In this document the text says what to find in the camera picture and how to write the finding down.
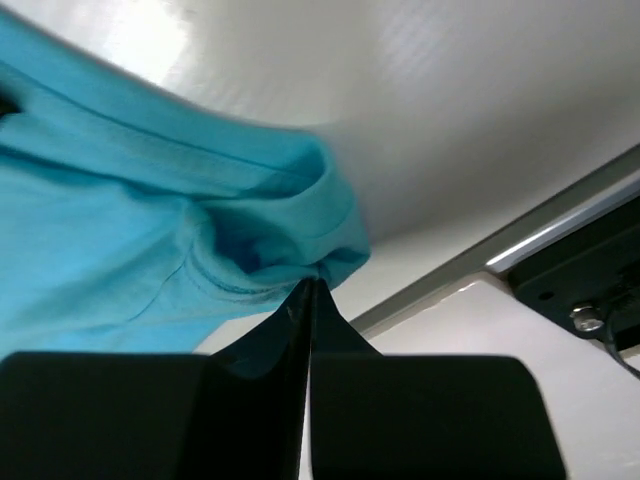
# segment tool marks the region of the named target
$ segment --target metal bolt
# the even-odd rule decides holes
[[[594,332],[600,329],[604,322],[600,320],[600,315],[593,305],[590,303],[580,303],[573,307],[571,318],[573,325],[579,332]]]

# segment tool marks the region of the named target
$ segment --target black cable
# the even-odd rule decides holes
[[[610,310],[604,320],[604,338],[602,342],[604,343],[604,348],[607,350],[607,353],[613,358],[618,364],[628,371],[631,375],[640,380],[640,370],[629,365],[620,352],[618,351],[618,346],[616,345],[616,336],[613,333],[613,319],[615,318],[615,310]]]

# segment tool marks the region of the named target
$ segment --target stitching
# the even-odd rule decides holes
[[[246,166],[249,169],[255,170],[255,171],[269,171],[269,172],[273,172],[277,175],[283,176],[285,178],[287,177],[293,177],[293,178],[297,178],[297,179],[307,179],[307,180],[317,180],[316,177],[314,176],[309,176],[309,175],[304,175],[304,174],[300,174],[297,172],[292,172],[289,170],[284,170],[284,169],[278,169],[276,167],[271,167],[268,165],[262,165],[262,164],[258,164],[255,162],[252,162],[248,159],[242,159],[242,158],[238,158],[238,157],[234,157],[232,155],[226,154],[226,153],[222,153],[216,150],[209,150],[206,149],[204,147],[200,147],[197,145],[192,145],[186,142],[180,142],[174,139],[170,139],[167,137],[163,137],[162,135],[159,135],[157,133],[154,132],[150,132],[147,130],[142,130],[138,127],[134,127],[132,125],[128,125],[126,123],[123,123],[120,120],[114,119],[114,118],[110,118],[106,115],[103,115],[99,112],[95,112],[93,110],[90,110],[89,108],[85,107],[84,105],[81,105],[73,100],[71,100],[68,97],[65,97],[64,95],[60,94],[59,92],[51,89],[50,87],[47,87],[46,85],[41,84],[40,82],[38,82],[37,80],[35,80],[34,78],[26,75],[23,72],[20,72],[19,70],[17,70],[16,68],[12,67],[11,65],[5,63],[4,61],[0,61],[0,64],[2,64],[5,68],[12,70],[10,72],[6,72],[7,75],[14,77],[15,79],[17,79],[18,81],[28,81],[31,82],[32,84],[35,85],[36,88],[39,88],[41,90],[41,93],[48,95],[50,97],[53,97],[54,101],[58,101],[58,102],[62,102],[63,103],[63,108],[69,108],[72,107],[76,109],[76,113],[78,115],[80,115],[81,117],[84,118],[84,120],[88,121],[89,123],[92,123],[98,127],[101,127],[105,130],[108,130],[110,132],[113,132],[115,134],[120,134],[126,137],[130,137],[133,139],[137,139],[137,140],[141,140],[142,142],[144,142],[145,144],[151,144],[154,147],[160,147],[163,150],[170,150],[172,152],[175,153],[189,153],[190,155],[193,155],[195,157],[198,157],[200,159],[208,159],[207,157],[210,157],[211,155],[216,155],[220,157],[220,160],[222,160],[225,163],[228,163],[232,168],[239,168],[239,165],[235,164],[235,162],[237,163],[241,163],[243,164],[243,166]]]

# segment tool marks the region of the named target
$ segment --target screw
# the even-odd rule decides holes
[[[600,329],[604,322],[600,320],[598,311],[590,303],[580,303],[571,311],[573,325],[579,332],[594,332]]]

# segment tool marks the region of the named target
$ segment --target turquoise t-shirt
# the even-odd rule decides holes
[[[155,91],[0,9],[0,357],[190,351],[368,258],[314,135]]]

